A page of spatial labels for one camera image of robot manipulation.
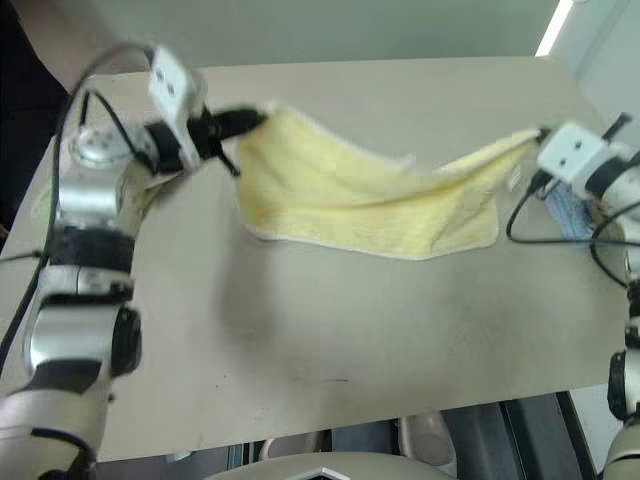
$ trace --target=yellow towel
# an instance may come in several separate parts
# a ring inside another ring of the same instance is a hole
[[[538,134],[517,132],[421,175],[278,108],[238,145],[236,193],[261,238],[426,259],[495,242],[495,191]]]

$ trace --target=beige table surface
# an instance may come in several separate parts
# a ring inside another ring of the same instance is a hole
[[[212,108],[278,99],[371,150],[413,152],[425,168],[541,123],[575,118],[602,128],[569,75],[541,59],[204,73]],[[151,118],[146,78],[104,76],[95,85],[121,115]],[[47,181],[45,159],[5,254],[43,238],[30,211]],[[522,187],[499,195],[501,230]],[[518,230],[558,233],[537,201]],[[0,269],[3,328],[32,268],[26,261]],[[144,353],[138,370],[115,383],[102,460],[603,383],[626,315],[624,292],[585,249],[523,247],[501,233],[487,249],[412,262],[258,241],[239,224],[219,164],[153,206],[134,275]],[[4,392],[25,380],[17,343]]]

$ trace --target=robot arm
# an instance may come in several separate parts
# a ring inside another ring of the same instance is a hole
[[[583,199],[597,199],[610,212],[626,210],[615,221],[625,241],[640,240],[640,152],[611,143],[629,118],[621,116],[601,138],[575,124],[561,127],[538,157],[540,168],[571,186]],[[611,358],[607,399],[611,413],[624,422],[614,440],[605,479],[635,478],[640,471],[640,252],[625,252],[629,320],[625,351]]]
[[[140,317],[126,302],[145,187],[215,156],[237,174],[220,142],[265,118],[250,108],[210,113],[203,79],[164,48],[154,52],[149,93],[161,121],[121,126],[124,133],[82,126],[70,138],[50,263],[26,319],[31,379],[0,402],[1,478],[91,476],[111,384],[141,356]]]

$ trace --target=fluorescent light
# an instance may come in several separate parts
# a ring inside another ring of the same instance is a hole
[[[564,22],[567,20],[571,7],[573,7],[573,0],[560,0],[558,2],[556,11],[553,12],[553,17],[551,17],[547,30],[544,32],[540,45],[538,45],[536,57],[549,55],[549,52],[551,52],[551,49],[553,48],[553,44],[556,43],[560,30],[562,30]]]

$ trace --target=wall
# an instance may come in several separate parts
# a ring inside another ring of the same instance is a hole
[[[552,55],[572,71],[598,112],[613,122],[631,113],[618,140],[640,148],[640,1],[576,4]]]
[[[163,42],[196,66],[532,55],[557,0],[13,0],[68,85],[116,39]],[[135,62],[128,69],[136,68]]]

